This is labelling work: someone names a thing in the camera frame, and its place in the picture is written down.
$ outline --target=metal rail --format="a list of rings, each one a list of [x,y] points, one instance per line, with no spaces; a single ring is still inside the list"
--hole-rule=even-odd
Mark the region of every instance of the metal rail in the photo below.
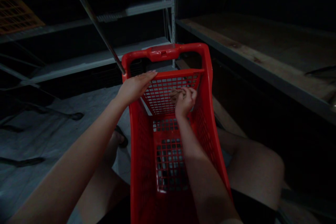
[[[122,74],[125,74],[125,69],[123,68],[116,52],[114,51],[114,49],[112,48],[112,46],[110,45],[110,43],[108,42],[105,33],[103,32],[102,28],[99,25],[97,16],[94,14],[90,4],[88,3],[87,0],[80,0],[82,6],[84,7],[86,13],[88,14],[89,18],[91,19],[93,25],[95,26],[96,30],[98,31],[99,35],[101,36],[101,38],[103,39],[105,45],[107,46],[108,50],[112,53],[120,71],[122,72]]]
[[[171,7],[172,7],[172,3],[170,0],[154,1],[154,2],[132,5],[122,11],[119,11],[116,13],[99,15],[97,16],[97,18],[100,23],[101,22],[109,23],[109,22],[114,22],[120,18],[124,18],[127,16],[134,16],[134,15],[153,12],[156,10],[158,11],[162,9],[164,10],[166,8],[171,8]],[[41,36],[44,34],[54,33],[58,31],[60,32],[60,31],[64,31],[64,30],[68,30],[68,29],[72,29],[76,27],[87,26],[87,25],[92,25],[92,22],[89,18],[67,22],[67,23],[62,23],[62,24],[55,24],[52,26],[49,26],[49,25],[40,26],[40,27],[36,27],[33,29],[25,30],[25,31],[19,31],[16,33],[2,35],[0,36],[0,44],[22,40],[22,39],[27,39],[27,38],[35,37],[35,36]]]
[[[175,0],[171,0],[171,37],[170,37],[170,42],[175,46],[175,32],[176,32],[176,29],[175,29]],[[172,64],[172,67],[175,68],[175,60],[173,59],[173,64]]]

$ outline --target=red shopping cart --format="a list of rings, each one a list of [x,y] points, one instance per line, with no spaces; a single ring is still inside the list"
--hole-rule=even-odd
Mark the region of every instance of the red shopping cart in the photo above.
[[[139,58],[152,62],[177,59],[180,53],[197,52],[202,69],[158,73],[141,99],[129,107],[131,117],[131,221],[138,223],[198,223],[195,204],[184,165],[183,149],[172,88],[198,90],[188,119],[208,157],[231,194],[212,107],[212,65],[206,44],[175,44],[127,53],[122,65],[123,81],[131,77],[130,64]]]

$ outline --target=wooden shelf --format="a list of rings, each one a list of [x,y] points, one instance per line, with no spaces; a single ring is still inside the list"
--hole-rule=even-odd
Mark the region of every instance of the wooden shelf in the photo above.
[[[336,124],[330,79],[305,73],[336,65],[336,36],[239,14],[210,14],[177,24],[296,101]]]

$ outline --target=knee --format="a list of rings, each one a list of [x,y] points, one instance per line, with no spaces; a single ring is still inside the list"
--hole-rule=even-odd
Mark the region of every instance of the knee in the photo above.
[[[272,166],[278,171],[285,170],[285,164],[280,155],[265,145],[254,142],[249,147],[249,152],[254,157],[254,159],[258,160],[258,163]]]

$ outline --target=forearm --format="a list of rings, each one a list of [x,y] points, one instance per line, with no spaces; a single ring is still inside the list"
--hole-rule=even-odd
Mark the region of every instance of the forearm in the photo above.
[[[112,100],[55,164],[9,223],[66,223],[86,188],[126,105]]]
[[[200,223],[239,219],[229,194],[186,118],[178,118],[185,165]]]

